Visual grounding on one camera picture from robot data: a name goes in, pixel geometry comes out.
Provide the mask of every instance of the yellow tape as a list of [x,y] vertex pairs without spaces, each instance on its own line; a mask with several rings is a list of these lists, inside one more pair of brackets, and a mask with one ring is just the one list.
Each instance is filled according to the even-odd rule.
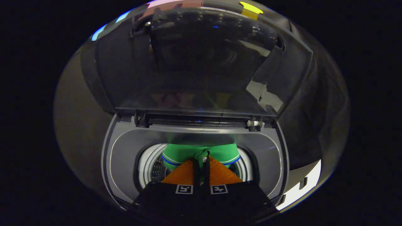
[[248,16],[251,19],[256,20],[258,18],[258,14],[260,13],[264,13],[261,9],[250,5],[248,3],[245,2],[239,2],[241,5],[243,5],[243,11],[242,11],[242,15],[244,16]]

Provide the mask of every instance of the black background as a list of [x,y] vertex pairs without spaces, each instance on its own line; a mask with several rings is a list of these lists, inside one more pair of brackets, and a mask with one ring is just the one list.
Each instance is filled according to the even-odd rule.
[[[141,225],[74,176],[58,150],[52,122],[55,88],[71,55],[99,27],[141,3],[145,1],[2,2],[3,112],[9,113],[3,120],[11,123],[6,138],[12,143],[4,150],[11,165],[5,167],[11,179],[4,182],[5,224]],[[402,209],[396,201],[401,200],[402,159],[393,142],[401,138],[401,4],[264,4],[304,27],[332,54],[347,82],[352,124],[344,155],[328,181],[263,225],[400,224]],[[15,82],[8,85],[10,78]]]

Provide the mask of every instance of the washing machine lid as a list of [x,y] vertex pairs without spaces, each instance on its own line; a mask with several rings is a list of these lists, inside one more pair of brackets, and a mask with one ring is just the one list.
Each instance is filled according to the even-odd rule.
[[106,111],[278,120],[310,72],[310,48],[269,19],[202,7],[143,14],[83,46],[84,78]]

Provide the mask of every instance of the lid hinge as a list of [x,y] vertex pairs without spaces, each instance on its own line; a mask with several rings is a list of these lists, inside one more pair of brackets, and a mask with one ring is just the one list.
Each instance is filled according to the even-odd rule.
[[250,132],[261,131],[261,128],[264,127],[264,124],[265,123],[261,119],[247,121],[247,127]]
[[149,128],[149,118],[145,111],[137,110],[134,115],[134,123],[136,127]]

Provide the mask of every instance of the green garment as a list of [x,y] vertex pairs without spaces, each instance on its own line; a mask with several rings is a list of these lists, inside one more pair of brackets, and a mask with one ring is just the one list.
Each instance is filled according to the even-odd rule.
[[203,158],[209,155],[221,162],[226,167],[240,159],[236,144],[226,144],[220,146],[191,146],[169,144],[162,153],[162,158],[166,168],[174,170],[180,164],[190,158],[198,160],[200,168],[203,165]]

